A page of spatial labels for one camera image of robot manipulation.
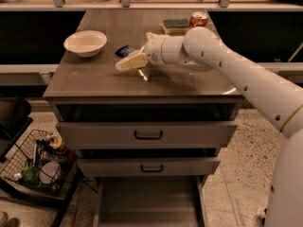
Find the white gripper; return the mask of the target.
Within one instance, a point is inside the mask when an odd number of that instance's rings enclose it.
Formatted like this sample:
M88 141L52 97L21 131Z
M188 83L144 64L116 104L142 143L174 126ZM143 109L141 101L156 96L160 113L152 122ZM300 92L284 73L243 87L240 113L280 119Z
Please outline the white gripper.
M144 53L134 51L128 57L116 63L118 71L126 71L130 69L138 69L145 67L149 61L153 65L165 65L163 55L163 46L168 35L157 35L152 32L146 32L147 41L144 44Z

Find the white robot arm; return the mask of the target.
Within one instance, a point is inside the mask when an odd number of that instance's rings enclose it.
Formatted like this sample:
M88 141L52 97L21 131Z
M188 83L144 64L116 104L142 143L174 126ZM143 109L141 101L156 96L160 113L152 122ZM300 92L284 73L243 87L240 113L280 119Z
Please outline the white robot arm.
M116 63L125 71L147 64L217 69L287 142L277 159L264 227L303 227L303 90L228 48L203 26L183 36L147 34L144 49Z

